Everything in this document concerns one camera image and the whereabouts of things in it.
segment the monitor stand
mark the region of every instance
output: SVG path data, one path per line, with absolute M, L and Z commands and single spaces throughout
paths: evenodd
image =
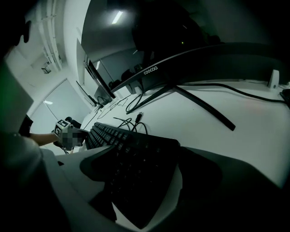
M 229 121 L 224 115 L 222 115 L 220 112 L 218 112 L 215 108 L 213 108 L 211 105 L 207 104 L 205 101 L 201 100 L 197 96 L 189 93 L 188 91 L 178 87 L 177 85 L 174 84 L 167 84 L 164 86 L 162 89 L 158 90 L 156 93 L 152 94 L 150 97 L 148 97 L 146 100 L 135 106 L 133 109 L 129 110 L 127 114 L 132 113 L 134 110 L 140 108 L 141 106 L 147 104 L 148 102 L 156 99 L 163 93 L 166 93 L 169 90 L 173 90 L 182 96 L 188 98 L 189 100 L 195 102 L 199 106 L 201 106 L 203 109 L 207 110 L 209 113 L 211 113 L 213 116 L 215 116 L 217 119 L 219 119 L 225 126 L 227 126 L 230 130 L 234 130 L 236 126 L 232 124 L 231 121 Z

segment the keyboard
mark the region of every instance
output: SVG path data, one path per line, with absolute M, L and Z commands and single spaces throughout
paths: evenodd
M 120 212 L 142 229 L 167 193 L 180 144 L 177 140 L 95 123 L 87 135 L 86 146 L 93 149 L 106 145 L 114 146 L 107 169 L 110 173 L 106 192 Z M 97 159 L 92 161 L 92 168 L 98 163 Z

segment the light fixture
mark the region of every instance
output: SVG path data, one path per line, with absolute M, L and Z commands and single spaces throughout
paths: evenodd
M 98 70 L 99 65 L 100 65 L 100 61 L 98 61 L 98 63 L 97 63 L 96 70 Z
M 45 104 L 52 105 L 51 101 L 43 101 Z
M 122 12 L 122 11 L 119 11 L 119 12 L 117 13 L 116 17 L 114 18 L 112 24 L 116 24 L 116 23 L 118 22 L 118 20 L 119 20 L 119 18 L 121 17 L 122 14 L 123 14 L 123 12 Z

